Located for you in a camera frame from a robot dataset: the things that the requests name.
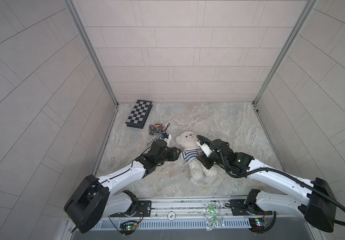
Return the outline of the white teddy bear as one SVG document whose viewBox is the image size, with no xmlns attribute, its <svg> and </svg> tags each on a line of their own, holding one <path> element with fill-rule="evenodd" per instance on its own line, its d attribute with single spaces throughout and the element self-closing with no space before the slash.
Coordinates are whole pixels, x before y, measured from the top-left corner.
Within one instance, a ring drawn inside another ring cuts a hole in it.
<svg viewBox="0 0 345 240">
<path fill-rule="evenodd" d="M 197 140 L 196 134 L 191 131 L 185 131 L 176 138 L 177 144 L 183 148 L 180 158 L 188 165 L 191 177 L 195 181 L 203 177 L 214 178 L 217 176 L 217 170 L 215 168 L 208 170 L 197 159 L 202 154 L 201 148 L 196 144 Z"/>
</svg>

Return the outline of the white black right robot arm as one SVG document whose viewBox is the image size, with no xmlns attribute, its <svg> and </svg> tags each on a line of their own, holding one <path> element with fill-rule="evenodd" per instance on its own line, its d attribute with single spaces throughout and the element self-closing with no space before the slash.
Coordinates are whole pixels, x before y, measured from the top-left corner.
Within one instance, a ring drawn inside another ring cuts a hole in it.
<svg viewBox="0 0 345 240">
<path fill-rule="evenodd" d="M 229 143 L 220 139 L 210 141 L 198 136 L 196 143 L 202 150 L 198 160 L 207 169 L 218 165 L 232 178 L 250 178 L 282 191 L 281 195 L 271 195 L 251 190 L 245 201 L 250 213 L 261 215 L 273 211 L 300 216 L 321 231 L 333 232 L 337 200 L 325 180 L 303 179 L 277 170 L 251 155 L 234 152 Z"/>
</svg>

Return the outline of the blue white striped shirt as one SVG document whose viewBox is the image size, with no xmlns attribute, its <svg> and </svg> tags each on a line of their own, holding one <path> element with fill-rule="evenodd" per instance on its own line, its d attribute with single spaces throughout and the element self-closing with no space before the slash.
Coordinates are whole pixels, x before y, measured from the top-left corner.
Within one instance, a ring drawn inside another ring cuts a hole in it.
<svg viewBox="0 0 345 240">
<path fill-rule="evenodd" d="M 188 165 L 191 161 L 196 160 L 198 156 L 202 154 L 202 150 L 199 149 L 187 149 L 184 150 L 180 155 L 181 158 Z"/>
</svg>

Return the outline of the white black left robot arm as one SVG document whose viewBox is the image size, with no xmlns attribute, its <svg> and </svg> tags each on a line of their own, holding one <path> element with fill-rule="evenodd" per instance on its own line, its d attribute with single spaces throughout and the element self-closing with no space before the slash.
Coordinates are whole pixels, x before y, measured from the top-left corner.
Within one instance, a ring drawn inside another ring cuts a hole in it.
<svg viewBox="0 0 345 240">
<path fill-rule="evenodd" d="M 127 185 L 141 180 L 165 162 L 178 160 L 181 149 L 169 147 L 164 140 L 152 143 L 147 153 L 139 155 L 125 168 L 112 174 L 85 177 L 64 206 L 65 213 L 82 234 L 90 231 L 103 217 L 112 214 L 136 212 L 138 198 Z"/>
</svg>

